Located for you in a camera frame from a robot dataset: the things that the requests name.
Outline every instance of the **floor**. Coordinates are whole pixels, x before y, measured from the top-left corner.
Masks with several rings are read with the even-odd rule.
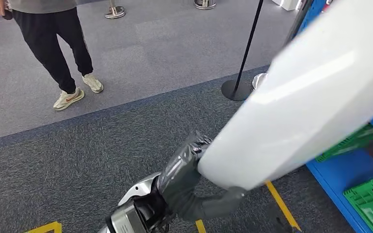
[[[244,83],[267,68],[244,72]],[[191,131],[218,134],[241,105],[220,91],[236,76],[1,137],[0,232],[25,232],[54,221],[63,232],[97,232],[126,190],[162,170]],[[305,166],[273,184],[305,233],[353,232]],[[222,189],[203,179],[195,191],[208,196]],[[286,222],[263,186],[229,216],[203,222],[208,233],[287,233],[277,218]],[[197,232],[193,222],[179,219],[170,229]]]
[[[78,6],[102,94],[84,86],[60,39],[72,76],[86,93],[63,112],[52,110],[60,91],[16,23],[0,18],[0,137],[237,73],[258,1],[218,0],[210,11],[195,9],[193,0],[119,3],[127,15],[114,20],[103,17],[106,1]],[[295,14],[264,2],[245,69],[271,62]]]

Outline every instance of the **sneaker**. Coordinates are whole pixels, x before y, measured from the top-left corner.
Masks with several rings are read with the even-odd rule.
[[[55,102],[55,104],[53,105],[53,108],[56,111],[64,110],[68,108],[72,103],[82,99],[84,96],[85,96],[84,91],[79,89],[79,87],[75,89],[75,93],[73,94],[68,94],[65,91],[62,91],[61,96]]]
[[[93,74],[86,74],[85,76],[82,76],[82,80],[91,88],[93,92],[100,93],[103,91],[102,83],[99,82],[99,80],[97,80]]]

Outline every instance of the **stanchion post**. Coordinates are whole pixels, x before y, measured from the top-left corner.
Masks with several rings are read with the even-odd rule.
[[[221,86],[222,94],[230,100],[233,101],[243,101],[247,99],[247,97],[251,94],[252,87],[250,85],[246,85],[244,83],[240,83],[242,71],[244,70],[245,62],[247,61],[248,52],[251,47],[251,42],[254,37],[254,32],[256,28],[256,24],[258,22],[259,13],[261,12],[262,3],[264,0],[259,0],[258,7],[256,9],[254,23],[251,28],[250,38],[248,39],[247,48],[245,49],[244,59],[242,59],[241,69],[239,69],[239,74],[237,80],[228,80],[224,82]]]
[[[115,0],[109,0],[109,12],[105,14],[105,18],[121,18],[125,15],[123,6],[116,6]]]
[[[200,10],[210,10],[215,7],[217,0],[194,0],[195,7]]]

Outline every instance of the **yellow floor tape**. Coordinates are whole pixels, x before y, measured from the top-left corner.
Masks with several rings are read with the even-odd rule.
[[[271,183],[271,182],[266,182],[265,183],[268,187],[268,189],[270,190],[272,196],[274,197],[275,201],[277,202],[277,204],[279,205],[279,208],[282,210],[282,212],[284,213],[285,217],[287,218],[289,224],[292,226],[292,227],[296,227],[299,231],[301,230],[300,226],[298,225],[297,221],[295,221],[294,217],[292,216],[291,212],[289,211],[289,209],[287,208],[287,206],[285,205],[284,201],[282,200],[282,198],[279,196],[278,192],[276,191],[274,185]]]
[[[195,225],[197,225],[199,233],[206,233],[205,226],[203,225],[202,220],[195,221]]]
[[[53,231],[54,233],[62,233],[62,224],[59,222],[51,222],[49,224],[27,231],[25,233],[47,233],[50,231]]]

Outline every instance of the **red logo on sneaker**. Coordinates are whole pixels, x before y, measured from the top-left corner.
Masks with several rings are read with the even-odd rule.
[[[75,98],[75,97],[77,97],[78,95],[74,95],[74,96],[72,96],[71,98],[67,98],[67,99],[65,99],[65,101],[66,102],[69,102],[69,101],[71,101],[73,98]]]

